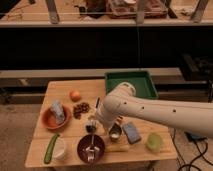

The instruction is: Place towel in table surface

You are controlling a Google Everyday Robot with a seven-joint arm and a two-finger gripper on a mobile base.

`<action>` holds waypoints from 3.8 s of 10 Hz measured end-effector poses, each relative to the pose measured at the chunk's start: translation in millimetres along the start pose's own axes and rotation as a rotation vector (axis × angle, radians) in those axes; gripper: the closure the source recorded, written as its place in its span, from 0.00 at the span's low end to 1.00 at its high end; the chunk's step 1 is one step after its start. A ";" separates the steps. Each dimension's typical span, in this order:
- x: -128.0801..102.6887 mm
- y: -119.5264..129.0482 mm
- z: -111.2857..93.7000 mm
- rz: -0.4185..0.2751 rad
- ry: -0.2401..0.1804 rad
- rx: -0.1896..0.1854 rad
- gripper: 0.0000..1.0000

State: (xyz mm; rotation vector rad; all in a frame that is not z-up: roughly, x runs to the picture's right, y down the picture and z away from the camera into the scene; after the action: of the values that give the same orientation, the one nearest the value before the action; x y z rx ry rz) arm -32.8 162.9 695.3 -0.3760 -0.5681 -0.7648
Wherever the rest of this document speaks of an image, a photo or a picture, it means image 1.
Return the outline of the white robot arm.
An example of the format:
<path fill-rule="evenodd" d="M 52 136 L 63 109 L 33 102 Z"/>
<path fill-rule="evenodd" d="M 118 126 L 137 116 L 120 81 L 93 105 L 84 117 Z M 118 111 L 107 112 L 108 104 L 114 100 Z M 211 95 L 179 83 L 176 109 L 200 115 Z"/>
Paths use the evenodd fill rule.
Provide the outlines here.
<path fill-rule="evenodd" d="M 213 103 L 151 100 L 137 98 L 135 94 L 132 84 L 118 84 L 96 110 L 98 121 L 111 128 L 118 116 L 126 116 L 213 139 Z"/>

